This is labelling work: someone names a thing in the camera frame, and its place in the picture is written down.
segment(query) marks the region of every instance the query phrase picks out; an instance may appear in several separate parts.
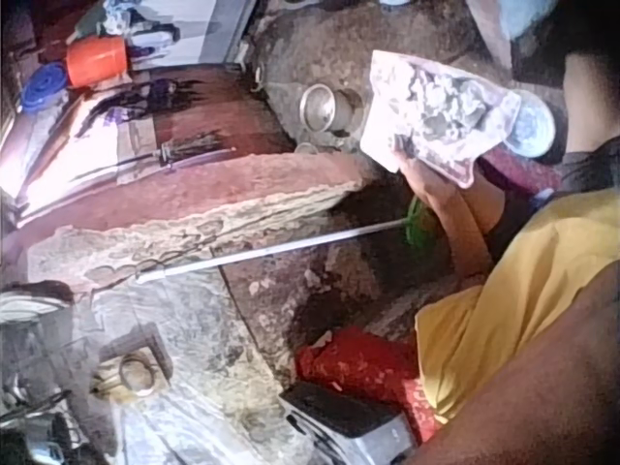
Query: orange container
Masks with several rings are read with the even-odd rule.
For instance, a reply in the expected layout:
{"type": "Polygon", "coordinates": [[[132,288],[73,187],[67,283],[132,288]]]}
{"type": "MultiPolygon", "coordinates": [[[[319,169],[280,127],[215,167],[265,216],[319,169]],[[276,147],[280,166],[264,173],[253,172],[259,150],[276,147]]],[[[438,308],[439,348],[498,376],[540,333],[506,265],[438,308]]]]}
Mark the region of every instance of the orange container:
{"type": "Polygon", "coordinates": [[[127,49],[120,36],[90,36],[67,50],[67,71],[73,87],[83,87],[127,70],[127,49]]]}

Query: metal rod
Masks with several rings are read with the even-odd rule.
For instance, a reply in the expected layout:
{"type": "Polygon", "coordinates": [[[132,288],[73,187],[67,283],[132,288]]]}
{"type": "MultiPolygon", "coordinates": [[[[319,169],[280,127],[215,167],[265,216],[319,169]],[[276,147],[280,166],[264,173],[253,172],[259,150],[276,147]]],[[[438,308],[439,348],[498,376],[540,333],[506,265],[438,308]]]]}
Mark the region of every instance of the metal rod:
{"type": "Polygon", "coordinates": [[[169,276],[176,276],[178,274],[189,273],[191,271],[198,271],[200,269],[213,268],[215,266],[222,266],[224,264],[236,264],[238,262],[244,262],[246,260],[266,257],[267,255],[281,254],[282,252],[290,252],[292,250],[304,249],[306,247],[313,247],[321,244],[328,244],[331,242],[337,242],[339,240],[352,239],[354,237],[360,237],[361,235],[378,233],[385,230],[393,230],[404,226],[405,223],[407,223],[407,219],[403,218],[402,220],[389,221],[387,223],[380,223],[378,225],[364,226],[362,228],[354,228],[352,230],[333,232],[330,234],[319,235],[317,237],[309,237],[307,239],[286,242],[284,244],[271,245],[262,249],[248,250],[245,252],[240,252],[238,254],[227,255],[225,257],[217,257],[213,259],[202,260],[199,262],[182,264],[180,266],[155,269],[153,271],[147,271],[143,274],[139,274],[137,277],[137,282],[139,284],[144,284],[150,281],[164,279],[169,276]]]}

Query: red fabric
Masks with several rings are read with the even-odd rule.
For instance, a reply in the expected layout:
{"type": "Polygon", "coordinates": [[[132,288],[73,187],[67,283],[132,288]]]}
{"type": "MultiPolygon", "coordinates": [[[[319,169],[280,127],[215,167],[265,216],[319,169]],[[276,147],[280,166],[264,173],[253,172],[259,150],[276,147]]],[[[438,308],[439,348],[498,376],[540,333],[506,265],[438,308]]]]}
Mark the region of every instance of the red fabric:
{"type": "Polygon", "coordinates": [[[302,349],[297,373],[304,381],[343,393],[398,403],[421,442],[439,429],[422,390],[415,344],[389,342],[347,327],[324,347],[302,349]]]}

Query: hand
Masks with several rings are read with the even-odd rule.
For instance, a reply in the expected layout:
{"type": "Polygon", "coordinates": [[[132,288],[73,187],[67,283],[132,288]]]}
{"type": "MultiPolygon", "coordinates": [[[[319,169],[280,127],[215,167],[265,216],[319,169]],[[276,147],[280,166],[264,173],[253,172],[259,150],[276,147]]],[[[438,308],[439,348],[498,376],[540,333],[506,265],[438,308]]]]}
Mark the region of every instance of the hand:
{"type": "Polygon", "coordinates": [[[419,159],[409,158],[400,150],[393,151],[400,170],[416,197],[433,209],[445,206],[457,194],[457,187],[419,159]]]}

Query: yellow shirt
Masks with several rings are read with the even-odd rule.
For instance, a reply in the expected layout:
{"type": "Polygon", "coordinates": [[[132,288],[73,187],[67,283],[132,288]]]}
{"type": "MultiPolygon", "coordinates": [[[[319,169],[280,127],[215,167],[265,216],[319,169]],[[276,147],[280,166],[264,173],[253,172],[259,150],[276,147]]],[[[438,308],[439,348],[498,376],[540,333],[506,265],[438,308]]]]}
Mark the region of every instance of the yellow shirt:
{"type": "Polygon", "coordinates": [[[424,392],[446,422],[604,267],[620,259],[612,189],[553,201],[514,239],[483,286],[416,317],[424,392]]]}

